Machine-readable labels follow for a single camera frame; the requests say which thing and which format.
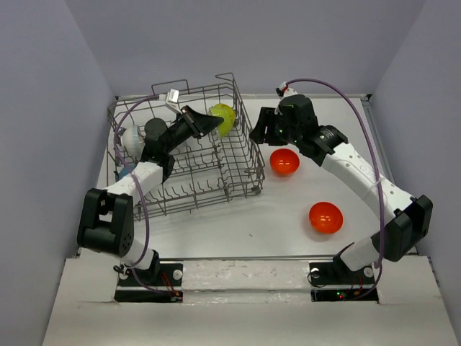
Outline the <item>lime green bowl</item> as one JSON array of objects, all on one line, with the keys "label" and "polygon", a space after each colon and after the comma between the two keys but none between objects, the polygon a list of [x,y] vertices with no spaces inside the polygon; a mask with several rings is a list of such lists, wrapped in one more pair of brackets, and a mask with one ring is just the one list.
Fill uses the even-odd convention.
[{"label": "lime green bowl", "polygon": [[221,138],[229,134],[236,120],[236,113],[234,109],[223,103],[218,103],[210,107],[208,115],[212,115],[223,120],[223,122],[218,126],[218,133]]}]

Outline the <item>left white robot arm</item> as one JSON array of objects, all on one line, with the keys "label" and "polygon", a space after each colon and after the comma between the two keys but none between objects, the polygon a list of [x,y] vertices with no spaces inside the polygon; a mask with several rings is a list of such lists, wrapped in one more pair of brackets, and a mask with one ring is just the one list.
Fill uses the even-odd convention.
[{"label": "left white robot arm", "polygon": [[134,207],[145,206],[146,194],[171,176],[175,164],[171,152],[177,146],[190,138],[206,136],[223,122],[222,117],[185,106],[171,125],[153,118],[142,128],[136,125],[126,129],[120,143],[126,151],[135,153],[139,161],[116,183],[87,191],[77,233],[78,246],[118,258],[142,284],[156,282],[161,271],[159,254],[147,241],[135,239]]}]

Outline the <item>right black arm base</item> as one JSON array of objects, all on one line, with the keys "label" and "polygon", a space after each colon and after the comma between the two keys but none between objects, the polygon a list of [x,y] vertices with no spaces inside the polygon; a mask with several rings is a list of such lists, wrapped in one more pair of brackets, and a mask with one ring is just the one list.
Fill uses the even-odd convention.
[{"label": "right black arm base", "polygon": [[307,281],[312,288],[312,302],[379,302],[373,267],[368,265],[351,271],[341,261],[341,255],[351,246],[344,247],[330,262],[309,264]]}]

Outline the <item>blue bowl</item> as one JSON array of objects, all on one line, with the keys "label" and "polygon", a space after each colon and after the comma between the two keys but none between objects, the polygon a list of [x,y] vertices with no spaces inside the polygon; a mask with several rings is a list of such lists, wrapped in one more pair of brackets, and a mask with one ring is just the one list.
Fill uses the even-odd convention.
[{"label": "blue bowl", "polygon": [[123,167],[118,173],[118,179],[122,179],[123,177],[129,175],[133,170],[134,170],[134,166]]}]

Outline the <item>grey wire dish rack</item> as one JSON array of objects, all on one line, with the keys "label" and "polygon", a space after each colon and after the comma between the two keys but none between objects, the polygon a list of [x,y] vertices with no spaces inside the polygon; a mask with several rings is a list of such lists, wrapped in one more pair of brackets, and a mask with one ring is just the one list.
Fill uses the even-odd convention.
[{"label": "grey wire dish rack", "polygon": [[[235,113],[233,127],[225,136],[217,130],[196,139],[190,138],[175,148],[175,159],[168,180],[146,194],[146,209],[134,207],[136,221],[145,217],[168,216],[182,211],[229,203],[236,198],[247,198],[262,191],[264,160],[260,149],[250,138],[252,124],[241,93],[232,73],[216,75],[216,81],[204,86],[190,86],[186,79],[152,85],[154,94],[179,90],[179,106],[206,113],[218,104],[228,105]],[[122,134],[131,125],[142,128],[149,120],[161,118],[171,125],[176,118],[173,111],[159,99],[139,105],[138,97],[118,97],[107,108],[109,138],[104,158],[103,183],[112,184],[122,174],[124,164],[134,165],[138,158],[121,148],[117,157],[114,147],[120,141],[114,134]]]}]

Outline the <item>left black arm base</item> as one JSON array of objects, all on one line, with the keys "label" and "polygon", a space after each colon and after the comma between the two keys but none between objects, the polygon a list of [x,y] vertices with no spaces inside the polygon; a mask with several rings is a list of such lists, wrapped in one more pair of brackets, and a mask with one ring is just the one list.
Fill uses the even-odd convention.
[{"label": "left black arm base", "polygon": [[123,265],[114,266],[118,274],[114,299],[119,303],[181,303],[183,301],[183,263],[160,261],[156,277],[148,270],[135,269],[139,280]]}]

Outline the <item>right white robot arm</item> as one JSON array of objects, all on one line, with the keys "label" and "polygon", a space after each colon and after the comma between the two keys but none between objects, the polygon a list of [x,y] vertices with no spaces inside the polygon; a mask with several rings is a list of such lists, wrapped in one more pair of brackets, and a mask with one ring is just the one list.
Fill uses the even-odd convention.
[{"label": "right white robot arm", "polygon": [[321,125],[312,101],[301,94],[284,97],[276,107],[262,107],[250,134],[257,144],[292,144],[319,167],[340,179],[378,217],[383,230],[341,250],[331,273],[347,283],[358,270],[383,257],[399,261],[429,232],[432,201],[415,198],[374,169],[349,139],[332,125]]}]

